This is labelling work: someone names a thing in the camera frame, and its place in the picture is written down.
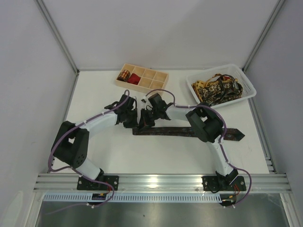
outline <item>white basket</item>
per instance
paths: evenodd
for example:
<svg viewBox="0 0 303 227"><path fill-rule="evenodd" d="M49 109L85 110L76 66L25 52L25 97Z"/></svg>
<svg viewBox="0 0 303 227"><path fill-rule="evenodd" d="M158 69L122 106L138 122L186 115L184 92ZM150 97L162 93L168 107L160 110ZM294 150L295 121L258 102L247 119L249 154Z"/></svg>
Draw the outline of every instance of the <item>white basket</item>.
<svg viewBox="0 0 303 227"><path fill-rule="evenodd" d="M208 79L210 79L212 76L214 76L217 73L228 74L228 75L233 76L234 78L237 78L238 83L240 83L243 86L243 94L242 94L241 98L238 98L238 99L226 102L226 103L214 105L213 108L233 104L233 103L254 97L257 94L257 91L255 90L254 86L252 85L250 80L245 76L245 74L242 72L242 70L234 64L228 64L228 65L223 65L223 66L215 67L212 69L204 70L203 72L201 72L197 75L187 76L187 78L186 78L187 85L197 103L200 103L200 101L199 101L199 98L196 95L195 91L191 87L191 85L193 83L195 83L197 80L207 81Z"/></svg>

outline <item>white table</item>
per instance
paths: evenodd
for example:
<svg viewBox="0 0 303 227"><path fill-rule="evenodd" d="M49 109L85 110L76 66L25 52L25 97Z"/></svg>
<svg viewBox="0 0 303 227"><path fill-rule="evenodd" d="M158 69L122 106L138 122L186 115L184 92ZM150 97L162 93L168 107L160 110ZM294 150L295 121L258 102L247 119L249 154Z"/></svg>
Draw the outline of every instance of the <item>white table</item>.
<svg viewBox="0 0 303 227"><path fill-rule="evenodd" d="M186 76L200 70L168 70L166 89L176 96L176 103L194 105ZM118 101L124 88L114 84L118 71L83 71L72 97L67 115L70 122L85 120L100 113L103 107ZM130 90L139 100L143 93ZM172 97L164 93L169 103ZM231 162L252 174L268 174L267 164L258 138L248 101L216 109L228 128L245 134L240 142L224 141ZM189 126L188 122L157 120L156 126ZM172 136L133 136L122 124L101 132L89 141L88 157L94 164L111 174L213 174L214 162L209 148L197 138ZM65 166L56 159L54 168Z"/></svg>

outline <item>folded cloth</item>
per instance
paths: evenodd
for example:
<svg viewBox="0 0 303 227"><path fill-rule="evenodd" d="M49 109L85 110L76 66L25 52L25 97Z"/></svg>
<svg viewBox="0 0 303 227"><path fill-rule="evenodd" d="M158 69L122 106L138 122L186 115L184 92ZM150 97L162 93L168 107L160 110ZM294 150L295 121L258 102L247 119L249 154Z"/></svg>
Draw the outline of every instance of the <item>folded cloth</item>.
<svg viewBox="0 0 303 227"><path fill-rule="evenodd" d="M130 76L130 78L127 80L127 82L130 83L130 84L138 85L140 79L141 79L141 78L138 77L137 74L132 73L131 76Z"/></svg>

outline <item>wooden box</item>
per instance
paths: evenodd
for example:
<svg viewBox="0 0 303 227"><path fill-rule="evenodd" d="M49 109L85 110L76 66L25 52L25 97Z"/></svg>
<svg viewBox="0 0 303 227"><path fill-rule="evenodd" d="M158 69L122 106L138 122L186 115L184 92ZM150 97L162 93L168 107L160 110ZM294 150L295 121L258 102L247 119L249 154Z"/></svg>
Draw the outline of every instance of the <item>wooden box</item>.
<svg viewBox="0 0 303 227"><path fill-rule="evenodd" d="M119 87L124 87L127 89L143 92L145 94L154 89L159 89L159 88L165 89L166 84L169 80L169 75L166 72L151 70L135 65L124 64L121 71L123 70L128 70L130 71L131 74L135 73L137 76L139 76L141 78L139 84L135 85L135 84L119 81L117 80L119 75L117 75L117 78L115 79L116 85Z"/></svg>

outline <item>white vent strip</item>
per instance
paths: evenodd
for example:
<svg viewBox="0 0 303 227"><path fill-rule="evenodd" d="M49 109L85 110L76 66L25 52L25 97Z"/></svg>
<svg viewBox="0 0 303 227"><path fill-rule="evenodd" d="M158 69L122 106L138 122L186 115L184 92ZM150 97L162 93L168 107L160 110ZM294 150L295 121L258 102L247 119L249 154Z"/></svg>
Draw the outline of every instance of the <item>white vent strip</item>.
<svg viewBox="0 0 303 227"><path fill-rule="evenodd" d="M46 193L44 201L58 202L97 202L92 200L92 193ZM162 193L115 193L110 202L222 202L219 194L162 194Z"/></svg>

